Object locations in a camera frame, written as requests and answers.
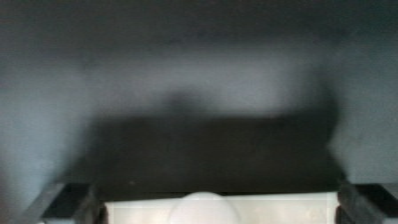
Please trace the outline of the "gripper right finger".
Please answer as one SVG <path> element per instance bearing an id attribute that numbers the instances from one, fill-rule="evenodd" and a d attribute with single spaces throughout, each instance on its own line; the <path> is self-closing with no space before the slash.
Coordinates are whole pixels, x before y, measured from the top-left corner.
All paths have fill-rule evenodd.
<path id="1" fill-rule="evenodd" d="M 381 184 L 342 185 L 337 224 L 398 224 L 398 198 Z"/>

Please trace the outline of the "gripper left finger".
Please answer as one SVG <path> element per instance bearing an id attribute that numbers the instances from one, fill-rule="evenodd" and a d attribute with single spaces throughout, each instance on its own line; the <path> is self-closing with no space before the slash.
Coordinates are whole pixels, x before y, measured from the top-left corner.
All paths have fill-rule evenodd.
<path id="1" fill-rule="evenodd" d="M 40 194 L 20 224 L 107 224 L 107 206 L 88 183 L 58 183 Z"/>

